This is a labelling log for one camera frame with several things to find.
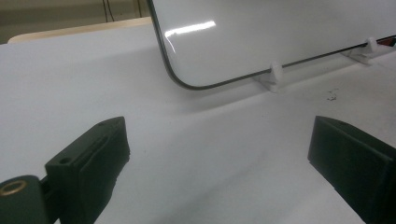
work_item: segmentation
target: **clamp jaw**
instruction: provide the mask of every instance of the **clamp jaw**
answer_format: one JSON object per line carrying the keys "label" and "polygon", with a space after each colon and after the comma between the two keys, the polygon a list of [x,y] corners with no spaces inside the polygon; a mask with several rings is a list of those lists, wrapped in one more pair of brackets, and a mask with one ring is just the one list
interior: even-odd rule
{"label": "clamp jaw", "polygon": [[41,181],[23,175],[0,184],[0,223],[94,223],[129,155],[123,117],[96,124],[47,162]]}
{"label": "clamp jaw", "polygon": [[396,223],[396,149],[343,121],[317,117],[308,159],[365,223]]}

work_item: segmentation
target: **white surface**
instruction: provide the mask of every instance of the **white surface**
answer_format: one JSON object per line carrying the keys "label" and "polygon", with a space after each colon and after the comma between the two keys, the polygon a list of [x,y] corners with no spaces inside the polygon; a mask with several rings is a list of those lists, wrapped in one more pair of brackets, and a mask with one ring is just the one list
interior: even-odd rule
{"label": "white surface", "polygon": [[152,0],[176,76],[208,86],[396,35],[394,0]]}
{"label": "white surface", "polygon": [[132,159],[97,224],[362,224],[306,156],[316,115],[396,147],[395,60],[300,64],[280,94],[253,80],[186,91],[149,25],[2,45],[0,181],[43,177],[92,125],[124,116]]}

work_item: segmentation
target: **whiteboard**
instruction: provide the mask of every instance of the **whiteboard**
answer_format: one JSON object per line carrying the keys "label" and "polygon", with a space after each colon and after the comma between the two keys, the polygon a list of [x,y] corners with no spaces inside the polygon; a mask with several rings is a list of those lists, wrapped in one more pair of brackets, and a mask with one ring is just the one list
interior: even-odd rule
{"label": "whiteboard", "polygon": [[202,90],[396,35],[394,0],[149,0],[169,75]]}

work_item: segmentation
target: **plastic bracket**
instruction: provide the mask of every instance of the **plastic bracket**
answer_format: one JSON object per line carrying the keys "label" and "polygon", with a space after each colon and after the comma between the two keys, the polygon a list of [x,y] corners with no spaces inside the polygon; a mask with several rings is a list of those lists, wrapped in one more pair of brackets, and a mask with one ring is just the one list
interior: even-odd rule
{"label": "plastic bracket", "polygon": [[377,50],[378,50],[378,44],[376,42],[376,39],[373,37],[370,37],[367,39],[367,45],[365,47],[351,49],[351,50],[342,52],[342,54],[352,60],[359,62],[359,63],[369,65],[370,58],[365,54],[374,53]]}
{"label": "plastic bracket", "polygon": [[260,82],[269,91],[277,93],[283,79],[283,67],[280,63],[273,62],[270,73],[255,76],[253,79]]}

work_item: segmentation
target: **metal ring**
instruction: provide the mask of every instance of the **metal ring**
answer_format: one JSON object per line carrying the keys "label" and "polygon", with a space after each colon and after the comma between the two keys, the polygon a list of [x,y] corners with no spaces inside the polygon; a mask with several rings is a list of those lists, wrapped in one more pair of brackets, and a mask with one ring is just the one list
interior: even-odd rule
{"label": "metal ring", "polygon": [[8,195],[17,193],[17,192],[23,190],[26,186],[27,186],[27,183],[24,180],[13,181],[11,183],[4,185],[2,188],[0,188],[0,196],[8,196]]}

